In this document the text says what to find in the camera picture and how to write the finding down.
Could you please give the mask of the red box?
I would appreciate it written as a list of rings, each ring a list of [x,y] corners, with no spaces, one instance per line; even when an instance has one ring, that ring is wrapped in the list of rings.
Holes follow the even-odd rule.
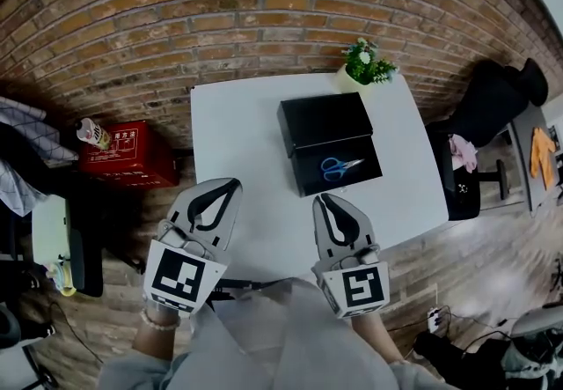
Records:
[[[179,171],[172,147],[147,121],[105,127],[111,137],[107,150],[85,144],[78,170],[116,188],[172,188]]]

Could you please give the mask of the orange garment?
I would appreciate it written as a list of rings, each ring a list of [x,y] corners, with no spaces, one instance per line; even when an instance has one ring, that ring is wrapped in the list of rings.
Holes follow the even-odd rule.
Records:
[[[530,175],[532,178],[542,176],[545,189],[555,185],[552,154],[556,151],[554,141],[540,128],[532,130],[530,150]]]

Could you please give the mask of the white patterned cloth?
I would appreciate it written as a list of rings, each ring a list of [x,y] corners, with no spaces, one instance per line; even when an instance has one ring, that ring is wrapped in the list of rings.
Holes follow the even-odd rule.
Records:
[[[78,160],[60,143],[45,111],[0,96],[0,202],[24,217],[56,192],[54,166]]]

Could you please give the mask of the potted green plant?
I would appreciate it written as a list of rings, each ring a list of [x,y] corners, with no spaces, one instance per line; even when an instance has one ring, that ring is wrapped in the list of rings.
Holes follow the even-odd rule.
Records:
[[[336,88],[343,93],[362,92],[372,84],[391,82],[398,67],[378,57],[378,45],[358,38],[343,51],[345,62],[334,76]]]

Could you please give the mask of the person's grey clothing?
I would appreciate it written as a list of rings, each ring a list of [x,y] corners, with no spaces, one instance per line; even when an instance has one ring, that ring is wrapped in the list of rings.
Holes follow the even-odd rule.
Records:
[[[97,390],[457,390],[405,359],[386,363],[351,319],[307,280],[246,291],[195,313],[171,361],[133,349],[107,360]]]

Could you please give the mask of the white drink bottle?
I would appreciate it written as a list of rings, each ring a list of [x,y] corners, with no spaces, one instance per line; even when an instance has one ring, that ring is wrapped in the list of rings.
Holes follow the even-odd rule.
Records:
[[[75,124],[77,138],[102,151],[109,149],[112,138],[109,133],[90,118],[83,118]]]

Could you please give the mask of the white cabinet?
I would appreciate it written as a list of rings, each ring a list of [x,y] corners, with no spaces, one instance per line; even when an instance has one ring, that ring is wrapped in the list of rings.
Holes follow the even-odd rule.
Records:
[[[43,266],[69,259],[69,207],[67,200],[50,195],[32,211],[33,260]]]

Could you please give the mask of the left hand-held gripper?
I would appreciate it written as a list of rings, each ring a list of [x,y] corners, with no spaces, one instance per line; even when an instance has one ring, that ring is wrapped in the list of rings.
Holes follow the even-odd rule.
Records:
[[[204,224],[201,214],[221,197],[214,220]],[[196,313],[223,291],[230,265],[226,249],[241,201],[242,184],[232,178],[207,180],[178,195],[169,210],[172,223],[161,223],[150,243],[143,284],[150,301]]]

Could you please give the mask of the person's right forearm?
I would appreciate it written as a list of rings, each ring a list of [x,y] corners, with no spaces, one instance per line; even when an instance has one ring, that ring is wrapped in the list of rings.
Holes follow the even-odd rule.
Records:
[[[386,363],[392,364],[404,360],[403,355],[385,328],[379,313],[372,312],[355,316],[351,319],[351,324],[353,330]]]

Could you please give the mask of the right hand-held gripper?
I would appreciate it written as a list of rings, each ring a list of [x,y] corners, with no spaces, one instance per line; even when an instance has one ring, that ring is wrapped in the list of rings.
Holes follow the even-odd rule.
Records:
[[[369,218],[330,194],[314,198],[312,214],[319,261],[311,270],[335,316],[352,318],[388,305],[388,263],[379,260]]]

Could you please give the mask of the black storage box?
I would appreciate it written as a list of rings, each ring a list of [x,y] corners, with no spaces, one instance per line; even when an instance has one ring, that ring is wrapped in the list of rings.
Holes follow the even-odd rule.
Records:
[[[383,175],[373,144],[373,127],[357,92],[283,100],[277,116],[301,197]],[[364,161],[341,180],[328,182],[320,165],[330,157]]]

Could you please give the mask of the blue-handled scissors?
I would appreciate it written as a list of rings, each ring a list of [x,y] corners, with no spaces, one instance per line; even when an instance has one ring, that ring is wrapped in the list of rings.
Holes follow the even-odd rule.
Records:
[[[349,169],[360,165],[363,161],[363,158],[350,161],[343,161],[334,157],[325,158],[320,165],[320,170],[325,181],[334,182],[341,180]]]

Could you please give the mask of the person's left forearm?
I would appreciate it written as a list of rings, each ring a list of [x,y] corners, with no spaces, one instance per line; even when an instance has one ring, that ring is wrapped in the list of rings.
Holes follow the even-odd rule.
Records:
[[[137,329],[132,349],[165,361],[173,358],[175,333],[179,326],[178,312],[162,305],[148,303]]]

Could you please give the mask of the dark grey desk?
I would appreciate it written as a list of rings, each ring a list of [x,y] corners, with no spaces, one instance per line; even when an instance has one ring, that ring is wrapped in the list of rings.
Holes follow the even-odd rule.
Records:
[[[536,215],[537,210],[555,189],[555,185],[551,185],[549,188],[545,187],[542,169],[539,169],[536,177],[533,177],[530,173],[534,128],[541,128],[545,133],[548,133],[542,109],[533,104],[529,104],[508,124],[508,132],[512,140],[520,180],[523,185],[524,201],[532,216]]]

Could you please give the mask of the grey standing fan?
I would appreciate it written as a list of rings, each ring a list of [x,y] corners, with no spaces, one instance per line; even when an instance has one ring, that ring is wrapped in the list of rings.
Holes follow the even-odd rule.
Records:
[[[543,306],[523,314],[513,325],[510,335],[534,335],[549,329],[563,329],[563,305]]]

